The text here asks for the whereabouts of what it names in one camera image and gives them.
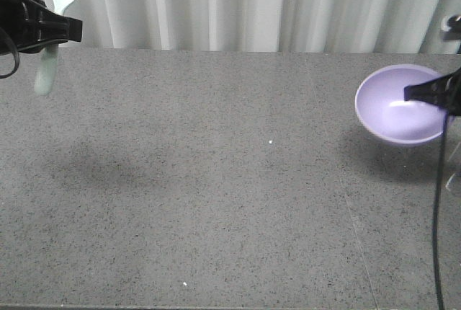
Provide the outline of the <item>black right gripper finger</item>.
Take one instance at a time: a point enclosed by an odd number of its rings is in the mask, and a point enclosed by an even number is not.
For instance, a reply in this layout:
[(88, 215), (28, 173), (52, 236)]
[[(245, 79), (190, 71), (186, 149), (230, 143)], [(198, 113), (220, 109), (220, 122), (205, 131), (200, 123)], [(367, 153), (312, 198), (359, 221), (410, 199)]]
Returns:
[(460, 69), (431, 81), (403, 90), (405, 101), (419, 101), (442, 108), (450, 115), (460, 115)]

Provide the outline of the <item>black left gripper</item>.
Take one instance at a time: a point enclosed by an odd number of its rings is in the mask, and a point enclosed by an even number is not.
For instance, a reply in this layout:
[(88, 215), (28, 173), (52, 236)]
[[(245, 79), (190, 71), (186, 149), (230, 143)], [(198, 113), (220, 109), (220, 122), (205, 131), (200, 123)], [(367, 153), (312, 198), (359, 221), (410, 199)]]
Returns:
[(48, 45), (81, 42), (83, 22), (50, 11), (43, 0), (1, 0), (1, 28), (21, 53)]

